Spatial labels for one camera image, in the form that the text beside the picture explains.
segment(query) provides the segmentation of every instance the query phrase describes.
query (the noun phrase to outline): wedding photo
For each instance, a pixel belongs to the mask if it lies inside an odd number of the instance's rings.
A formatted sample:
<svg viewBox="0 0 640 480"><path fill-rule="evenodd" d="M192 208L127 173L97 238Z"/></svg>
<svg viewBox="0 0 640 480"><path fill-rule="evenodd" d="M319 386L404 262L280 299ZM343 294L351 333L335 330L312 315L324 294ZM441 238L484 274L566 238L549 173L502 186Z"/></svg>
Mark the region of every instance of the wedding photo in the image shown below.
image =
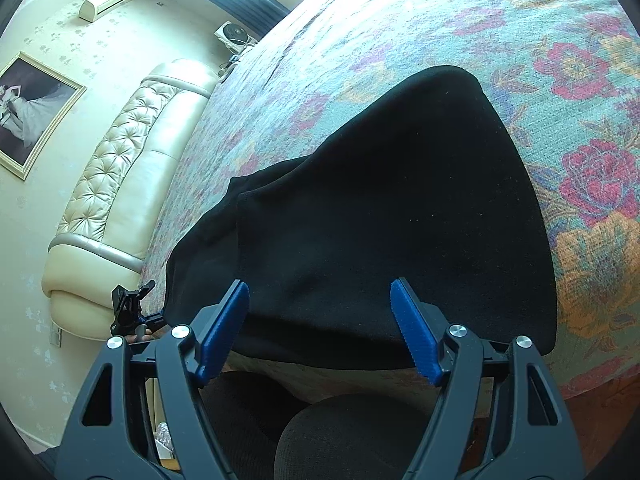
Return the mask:
<svg viewBox="0 0 640 480"><path fill-rule="evenodd" d="M0 75L0 162L25 179L84 87L20 53Z"/></svg>

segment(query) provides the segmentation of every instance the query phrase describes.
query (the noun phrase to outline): bed sheet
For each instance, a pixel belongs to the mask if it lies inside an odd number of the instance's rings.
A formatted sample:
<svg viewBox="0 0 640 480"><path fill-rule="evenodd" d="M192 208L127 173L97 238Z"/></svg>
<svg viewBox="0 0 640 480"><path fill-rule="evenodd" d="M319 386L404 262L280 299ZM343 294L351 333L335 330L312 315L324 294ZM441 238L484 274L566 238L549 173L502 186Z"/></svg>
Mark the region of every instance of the bed sheet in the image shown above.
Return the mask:
<svg viewBox="0 0 640 480"><path fill-rule="evenodd" d="M558 285L546 360L563 393L639 371L640 41L616 0L304 1L212 95L152 240L146 311L162 306L172 248L230 177L311 153L398 82L443 64L478 78L534 184ZM358 378L229 362L309 400L424 386L414 370Z"/></svg>

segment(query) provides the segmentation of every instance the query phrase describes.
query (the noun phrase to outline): white wedding dress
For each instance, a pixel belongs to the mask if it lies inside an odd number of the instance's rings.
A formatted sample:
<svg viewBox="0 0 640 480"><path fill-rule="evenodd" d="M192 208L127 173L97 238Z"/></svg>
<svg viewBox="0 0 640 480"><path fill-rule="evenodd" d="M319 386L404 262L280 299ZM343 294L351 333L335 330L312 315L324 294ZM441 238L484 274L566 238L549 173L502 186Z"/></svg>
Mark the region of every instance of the white wedding dress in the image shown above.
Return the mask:
<svg viewBox="0 0 640 480"><path fill-rule="evenodd" d="M27 101L23 97L16 97L12 92L6 92L2 96L2 100L10 102L14 106L18 119L22 122L22 127L18 126L11 117L5 119L2 126L20 139L25 148L33 146L75 91L75 89L60 83L51 94L31 101Z"/></svg>

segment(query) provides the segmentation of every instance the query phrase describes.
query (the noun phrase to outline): wall socket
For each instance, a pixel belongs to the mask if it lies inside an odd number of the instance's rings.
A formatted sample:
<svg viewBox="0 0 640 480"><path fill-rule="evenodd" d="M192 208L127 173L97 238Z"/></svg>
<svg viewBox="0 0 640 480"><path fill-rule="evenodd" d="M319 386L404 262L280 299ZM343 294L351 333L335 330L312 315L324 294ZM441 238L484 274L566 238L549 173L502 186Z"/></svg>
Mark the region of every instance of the wall socket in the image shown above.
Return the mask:
<svg viewBox="0 0 640 480"><path fill-rule="evenodd" d="M62 329L51 323L49 330L49 343L60 348L62 346Z"/></svg>

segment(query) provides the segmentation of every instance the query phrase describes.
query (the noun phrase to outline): air conditioner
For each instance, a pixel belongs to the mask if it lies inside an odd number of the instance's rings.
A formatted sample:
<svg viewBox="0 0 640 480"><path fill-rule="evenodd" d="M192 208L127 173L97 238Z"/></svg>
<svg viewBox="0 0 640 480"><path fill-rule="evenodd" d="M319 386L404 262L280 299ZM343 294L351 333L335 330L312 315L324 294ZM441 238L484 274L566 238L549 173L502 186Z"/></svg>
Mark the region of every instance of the air conditioner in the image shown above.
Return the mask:
<svg viewBox="0 0 640 480"><path fill-rule="evenodd" d="M79 16L83 20L93 23L128 1L131 0L85 0L80 7Z"/></svg>
<svg viewBox="0 0 640 480"><path fill-rule="evenodd" d="M244 28L237 23L225 22L222 27L216 31L216 36L226 47L238 54L245 45L255 45L258 40L252 38L246 33Z"/></svg>

